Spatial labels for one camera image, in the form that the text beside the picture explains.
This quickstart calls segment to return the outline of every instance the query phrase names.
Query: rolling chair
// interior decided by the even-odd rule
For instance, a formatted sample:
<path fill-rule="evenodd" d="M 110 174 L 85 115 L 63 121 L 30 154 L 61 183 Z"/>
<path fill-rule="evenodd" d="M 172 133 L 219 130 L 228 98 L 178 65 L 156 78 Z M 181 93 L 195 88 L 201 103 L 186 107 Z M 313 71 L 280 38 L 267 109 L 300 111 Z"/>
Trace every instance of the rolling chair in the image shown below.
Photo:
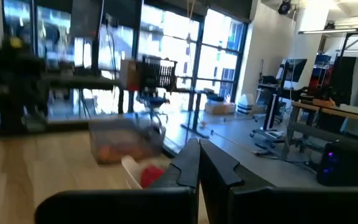
<path fill-rule="evenodd" d="M 159 125 L 161 124 L 160 115 L 165 115 L 168 121 L 168 115 L 159 113 L 159 109 L 164 103 L 169 103 L 169 99 L 164 96 L 158 95 L 158 88 L 164 88 L 166 91 L 172 91 L 176 88 L 177 78 L 175 76 L 175 69 L 177 62 L 169 59 L 161 59 L 151 56 L 143 56 L 140 88 L 136 100 L 143 103 L 148 108 L 150 119 L 153 117 L 158 119 Z"/>

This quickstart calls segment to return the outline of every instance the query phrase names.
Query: ceiling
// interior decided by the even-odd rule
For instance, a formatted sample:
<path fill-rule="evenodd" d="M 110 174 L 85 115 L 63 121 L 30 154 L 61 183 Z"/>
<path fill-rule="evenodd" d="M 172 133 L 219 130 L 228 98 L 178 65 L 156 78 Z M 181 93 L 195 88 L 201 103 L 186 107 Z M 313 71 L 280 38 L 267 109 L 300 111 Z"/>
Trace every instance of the ceiling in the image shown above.
<path fill-rule="evenodd" d="M 299 8 L 305 8 L 308 2 L 315 0 L 292 0 Z M 268 7 L 277 10 L 282 0 L 261 0 Z M 328 20 L 344 19 L 358 16 L 358 0 L 325 0 L 326 7 L 330 8 Z"/>

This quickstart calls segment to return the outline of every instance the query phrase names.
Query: floor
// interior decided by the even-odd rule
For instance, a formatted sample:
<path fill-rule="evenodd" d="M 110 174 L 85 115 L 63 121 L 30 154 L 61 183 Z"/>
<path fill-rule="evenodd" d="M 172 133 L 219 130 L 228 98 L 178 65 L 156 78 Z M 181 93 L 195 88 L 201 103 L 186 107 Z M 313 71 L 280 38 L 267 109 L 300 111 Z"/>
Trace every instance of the floor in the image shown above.
<path fill-rule="evenodd" d="M 189 138 L 198 138 L 180 127 L 186 114 L 170 115 L 167 140 L 180 150 Z M 249 137 L 256 123 L 245 116 L 201 114 L 210 141 L 242 165 L 279 187 L 320 187 L 314 174 L 288 162 L 255 157 L 258 150 Z M 279 126 L 285 129 L 285 123 Z M 44 134 L 0 139 L 0 223 L 32 223 L 35 207 L 45 198 L 63 190 L 127 189 L 121 165 L 100 167 L 90 153 L 89 132 Z M 200 203 L 200 223 L 207 223 Z"/>

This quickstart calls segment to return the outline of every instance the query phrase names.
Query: gray floor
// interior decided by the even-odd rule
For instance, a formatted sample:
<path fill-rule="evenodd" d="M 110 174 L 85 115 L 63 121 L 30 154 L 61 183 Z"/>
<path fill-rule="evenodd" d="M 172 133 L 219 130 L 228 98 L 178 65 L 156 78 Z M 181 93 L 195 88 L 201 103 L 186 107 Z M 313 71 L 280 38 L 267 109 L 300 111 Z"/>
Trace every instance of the gray floor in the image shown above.
<path fill-rule="evenodd" d="M 252 151 L 260 148 L 255 146 L 256 142 L 263 142 L 260 136 L 251 138 L 249 133 L 257 129 L 262 122 L 256 123 L 253 119 L 244 116 L 226 116 L 227 122 L 223 121 L 222 116 L 210 116 L 202 114 L 200 118 L 207 122 L 205 132 L 210 135 L 210 141 L 219 146 L 223 151 L 237 159 L 243 166 L 261 176 L 267 181 L 278 187 L 321 187 L 316 181 L 316 177 L 309 170 L 303 169 L 294 164 L 271 160 L 255 156 Z M 167 138 L 175 144 L 182 146 L 189 138 L 200 138 L 199 136 L 187 132 L 180 127 L 180 123 L 186 120 L 186 114 L 171 115 L 167 124 Z M 277 126 L 278 129 L 285 129 L 285 121 Z M 282 148 L 282 144 L 277 144 L 277 150 Z"/>

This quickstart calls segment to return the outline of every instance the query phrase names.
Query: chair backrest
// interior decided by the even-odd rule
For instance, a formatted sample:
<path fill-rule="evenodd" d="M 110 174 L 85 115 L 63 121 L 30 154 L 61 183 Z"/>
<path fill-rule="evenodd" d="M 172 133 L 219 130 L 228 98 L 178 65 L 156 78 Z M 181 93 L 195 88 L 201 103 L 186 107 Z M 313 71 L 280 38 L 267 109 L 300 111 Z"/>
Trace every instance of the chair backrest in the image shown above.
<path fill-rule="evenodd" d="M 121 159 L 121 164 L 126 171 L 126 181 L 130 189 L 142 189 L 140 186 L 140 173 L 142 172 L 141 166 L 131 157 L 124 156 Z"/>
<path fill-rule="evenodd" d="M 176 66 L 177 62 L 169 59 L 144 55 L 142 58 L 140 91 L 154 91 L 156 88 L 171 91 L 176 88 Z"/>

